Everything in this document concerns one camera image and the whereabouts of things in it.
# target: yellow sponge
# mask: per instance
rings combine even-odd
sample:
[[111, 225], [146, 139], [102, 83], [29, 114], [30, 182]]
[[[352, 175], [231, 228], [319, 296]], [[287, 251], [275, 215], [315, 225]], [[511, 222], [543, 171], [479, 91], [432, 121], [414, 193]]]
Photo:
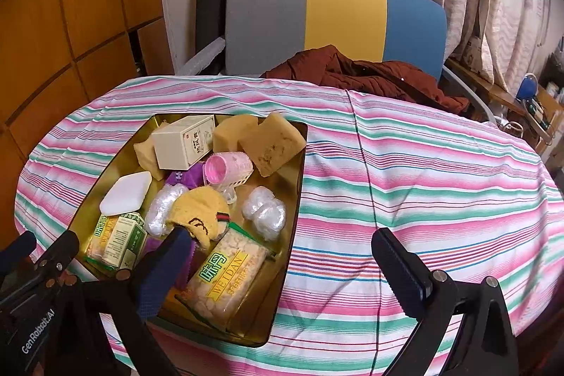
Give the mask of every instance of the yellow sponge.
[[[162, 122], [159, 128], [167, 125], [167, 122]], [[154, 152], [154, 142], [151, 136], [144, 142], [133, 144], [133, 149], [137, 155], [139, 165], [145, 171], [149, 171], [155, 180], [163, 180], [165, 178], [165, 172], [159, 168], [159, 163], [157, 163], [157, 154]]]
[[273, 112], [239, 139], [262, 177], [269, 177], [306, 146], [306, 140], [282, 115]]
[[213, 151], [218, 152], [237, 152], [239, 150], [239, 139], [246, 132], [256, 127], [258, 118], [249, 115], [233, 115], [226, 118], [216, 126], [213, 132]]

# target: gray fabric panel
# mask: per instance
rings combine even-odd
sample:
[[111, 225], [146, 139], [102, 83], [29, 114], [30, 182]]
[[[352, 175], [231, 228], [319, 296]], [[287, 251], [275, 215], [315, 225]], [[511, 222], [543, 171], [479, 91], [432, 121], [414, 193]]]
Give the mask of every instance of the gray fabric panel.
[[304, 49], [306, 0], [227, 0], [227, 75], [260, 75]]

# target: brown jacket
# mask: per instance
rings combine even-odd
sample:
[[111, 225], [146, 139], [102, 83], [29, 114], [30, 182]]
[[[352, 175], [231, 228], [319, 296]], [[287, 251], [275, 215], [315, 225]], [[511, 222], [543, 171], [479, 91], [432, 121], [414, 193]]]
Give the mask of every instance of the brown jacket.
[[435, 79], [402, 61], [353, 61], [333, 45], [300, 51], [262, 75], [267, 79], [308, 81], [323, 87], [355, 90], [460, 114], [468, 106], [463, 97], [449, 97]]

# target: striped tablecloth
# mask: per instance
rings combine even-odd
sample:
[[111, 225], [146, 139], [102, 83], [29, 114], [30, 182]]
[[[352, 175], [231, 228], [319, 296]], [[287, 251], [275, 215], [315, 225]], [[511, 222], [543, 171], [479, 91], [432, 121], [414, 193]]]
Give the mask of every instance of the striped tablecloth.
[[[279, 111], [309, 125], [294, 247], [269, 343], [250, 349], [156, 321], [184, 374], [379, 374], [414, 326], [370, 255], [391, 228], [430, 269], [500, 280], [516, 334], [548, 303], [562, 271], [564, 206], [540, 158], [496, 128], [400, 101], [281, 80], [140, 78], [61, 121], [30, 155], [16, 225], [35, 257], [69, 225], [120, 147], [159, 112]], [[91, 279], [77, 262], [72, 269]], [[111, 319], [118, 357], [131, 363]], [[439, 372], [453, 320], [428, 374]]]

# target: purple cloth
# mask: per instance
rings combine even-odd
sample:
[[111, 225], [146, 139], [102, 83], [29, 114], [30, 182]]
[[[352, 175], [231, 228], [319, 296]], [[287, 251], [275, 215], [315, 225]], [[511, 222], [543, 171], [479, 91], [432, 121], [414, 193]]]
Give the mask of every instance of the purple cloth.
[[[157, 250], [159, 246], [163, 243], [162, 240], [156, 238], [148, 237], [145, 241], [145, 247], [143, 247], [143, 256], [147, 255], [149, 252]], [[184, 290], [188, 285], [188, 280], [190, 280], [190, 265], [192, 263], [192, 257], [194, 255], [194, 250], [196, 249], [196, 243], [192, 240], [192, 245], [190, 246], [190, 252], [186, 256], [186, 261], [182, 266], [176, 280], [174, 281], [174, 286], [178, 290]]]
[[167, 177], [166, 184], [176, 185], [182, 184], [188, 187], [188, 190], [198, 188], [204, 184], [204, 163], [198, 162], [188, 171], [173, 171]]

